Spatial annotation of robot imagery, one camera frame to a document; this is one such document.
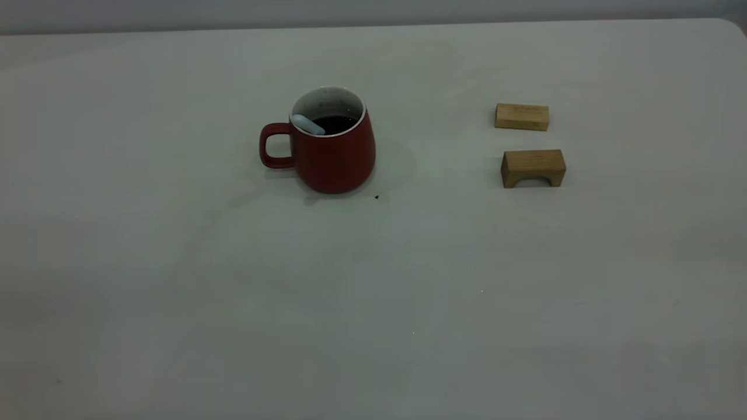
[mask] coffee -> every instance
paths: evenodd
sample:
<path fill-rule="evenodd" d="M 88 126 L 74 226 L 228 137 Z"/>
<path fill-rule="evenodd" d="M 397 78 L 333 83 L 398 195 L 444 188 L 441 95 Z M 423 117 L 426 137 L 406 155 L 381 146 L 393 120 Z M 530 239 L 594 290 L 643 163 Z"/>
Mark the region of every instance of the coffee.
<path fill-rule="evenodd" d="M 349 130 L 356 124 L 356 120 L 350 117 L 334 115 L 332 117 L 322 117 L 314 120 L 314 124 L 324 129 L 324 135 L 336 135 Z"/>

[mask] rectangular wooden block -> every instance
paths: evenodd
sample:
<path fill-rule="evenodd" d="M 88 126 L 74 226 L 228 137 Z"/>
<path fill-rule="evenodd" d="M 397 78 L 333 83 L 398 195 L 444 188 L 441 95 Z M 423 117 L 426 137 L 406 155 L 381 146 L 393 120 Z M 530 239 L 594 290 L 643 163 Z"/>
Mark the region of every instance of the rectangular wooden block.
<path fill-rule="evenodd" d="M 495 107 L 495 126 L 499 129 L 546 132 L 549 125 L 550 107 L 548 106 L 498 104 Z"/>
<path fill-rule="evenodd" d="M 503 153 L 500 166 L 504 188 L 514 188 L 526 178 L 546 178 L 559 187 L 565 175 L 565 160 L 560 150 L 522 150 Z"/>

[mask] wall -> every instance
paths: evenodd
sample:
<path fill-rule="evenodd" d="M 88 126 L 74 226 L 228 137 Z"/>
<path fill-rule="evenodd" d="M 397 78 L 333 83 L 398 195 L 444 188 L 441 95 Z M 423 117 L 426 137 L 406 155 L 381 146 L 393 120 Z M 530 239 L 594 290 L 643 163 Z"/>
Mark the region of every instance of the wall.
<path fill-rule="evenodd" d="M 0 33 L 736 16 L 746 0 L 0 0 Z"/>

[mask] white table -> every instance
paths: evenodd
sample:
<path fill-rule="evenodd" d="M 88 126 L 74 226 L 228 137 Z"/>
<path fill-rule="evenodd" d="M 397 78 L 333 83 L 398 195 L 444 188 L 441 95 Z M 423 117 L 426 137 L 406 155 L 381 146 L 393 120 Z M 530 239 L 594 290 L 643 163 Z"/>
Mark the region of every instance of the white table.
<path fill-rule="evenodd" d="M 257 153 L 321 84 L 376 133 L 342 197 Z M 747 416 L 726 21 L 2 37 L 0 129 L 2 419 Z"/>

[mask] mug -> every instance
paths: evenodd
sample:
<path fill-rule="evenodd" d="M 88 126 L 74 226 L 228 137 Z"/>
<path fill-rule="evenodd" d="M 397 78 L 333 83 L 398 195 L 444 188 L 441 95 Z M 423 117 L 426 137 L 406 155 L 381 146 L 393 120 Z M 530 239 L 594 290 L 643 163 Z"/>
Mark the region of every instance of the mug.
<path fill-rule="evenodd" d="M 292 122 L 291 115 L 310 120 L 344 116 L 356 121 L 349 129 L 333 135 L 313 135 Z M 291 155 L 274 158 L 267 154 L 267 138 L 291 137 Z M 259 136 L 259 156 L 264 166 L 294 168 L 311 189 L 339 194 L 359 187 L 374 170 L 376 144 L 371 119 L 363 101 L 344 87 L 319 87 L 296 101 L 287 123 L 268 124 Z"/>

